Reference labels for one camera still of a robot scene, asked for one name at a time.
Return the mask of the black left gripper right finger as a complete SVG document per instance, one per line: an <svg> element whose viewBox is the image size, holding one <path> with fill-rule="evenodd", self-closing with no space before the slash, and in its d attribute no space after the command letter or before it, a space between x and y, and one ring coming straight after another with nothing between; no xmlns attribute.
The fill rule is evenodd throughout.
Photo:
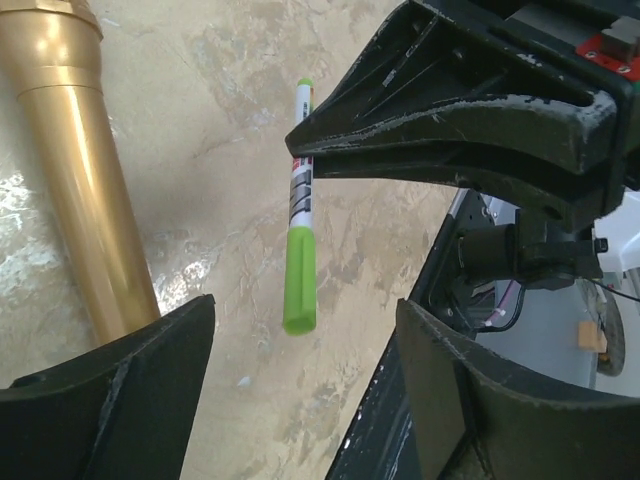
<svg viewBox="0 0 640 480"><path fill-rule="evenodd" d="M423 478L638 478L638 400L507 360L410 300L397 341Z"/></svg>

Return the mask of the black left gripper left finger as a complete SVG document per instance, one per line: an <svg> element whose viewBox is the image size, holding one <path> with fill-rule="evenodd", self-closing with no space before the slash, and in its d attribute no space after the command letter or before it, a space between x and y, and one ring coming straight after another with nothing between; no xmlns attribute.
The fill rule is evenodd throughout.
<svg viewBox="0 0 640 480"><path fill-rule="evenodd" d="M177 479L215 329L199 296L1 392L4 479Z"/></svg>

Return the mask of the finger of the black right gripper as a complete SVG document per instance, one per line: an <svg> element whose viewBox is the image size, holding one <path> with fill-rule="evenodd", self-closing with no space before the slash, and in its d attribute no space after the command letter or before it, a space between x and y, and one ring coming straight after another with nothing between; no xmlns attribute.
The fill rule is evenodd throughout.
<svg viewBox="0 0 640 480"><path fill-rule="evenodd" d="M316 154L318 178L376 178L470 188L532 210L568 231L620 205L620 181L601 163L571 173L534 156L480 144Z"/></svg>

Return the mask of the white green whiteboard marker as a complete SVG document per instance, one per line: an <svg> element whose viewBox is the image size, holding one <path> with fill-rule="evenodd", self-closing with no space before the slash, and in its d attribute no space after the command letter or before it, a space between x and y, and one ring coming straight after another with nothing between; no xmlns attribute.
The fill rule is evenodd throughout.
<svg viewBox="0 0 640 480"><path fill-rule="evenodd" d="M284 276L283 328L301 336L316 327L316 241L313 230L313 159L294 157Z"/></svg>

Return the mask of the gold microphone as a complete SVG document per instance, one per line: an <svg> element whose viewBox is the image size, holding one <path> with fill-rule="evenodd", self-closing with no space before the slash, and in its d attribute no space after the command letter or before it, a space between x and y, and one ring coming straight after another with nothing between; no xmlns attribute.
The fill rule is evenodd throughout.
<svg viewBox="0 0 640 480"><path fill-rule="evenodd" d="M24 108L97 340L160 316L102 92L85 1L4 1L1 65Z"/></svg>

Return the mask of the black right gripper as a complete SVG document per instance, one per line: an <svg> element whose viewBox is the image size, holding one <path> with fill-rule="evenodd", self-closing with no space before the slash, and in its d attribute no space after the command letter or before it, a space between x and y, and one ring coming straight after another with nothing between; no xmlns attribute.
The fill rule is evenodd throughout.
<svg viewBox="0 0 640 480"><path fill-rule="evenodd" d="M454 234L460 280L566 280L636 267L639 16L582 1L406 1L331 95L286 138L290 152L480 144L571 173L601 163L620 205L568 231L532 210Z"/></svg>

